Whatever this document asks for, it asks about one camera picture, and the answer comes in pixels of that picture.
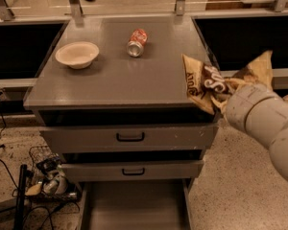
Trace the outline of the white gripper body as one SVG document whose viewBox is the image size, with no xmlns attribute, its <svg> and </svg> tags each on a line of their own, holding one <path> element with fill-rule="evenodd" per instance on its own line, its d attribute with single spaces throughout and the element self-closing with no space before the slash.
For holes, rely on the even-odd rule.
<svg viewBox="0 0 288 230">
<path fill-rule="evenodd" d="M 273 98 L 278 98 L 278 95 L 263 84 L 244 85 L 228 99 L 225 117 L 231 126 L 246 132 L 251 110 L 257 104 Z"/>
</svg>

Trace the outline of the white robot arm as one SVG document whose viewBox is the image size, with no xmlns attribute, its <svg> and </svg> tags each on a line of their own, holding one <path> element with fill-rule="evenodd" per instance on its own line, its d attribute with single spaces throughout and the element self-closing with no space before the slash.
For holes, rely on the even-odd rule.
<svg viewBox="0 0 288 230">
<path fill-rule="evenodd" d="M 229 98 L 225 117 L 269 151 L 273 166 L 288 182 L 288 103 L 265 85 L 247 85 Z"/>
</svg>

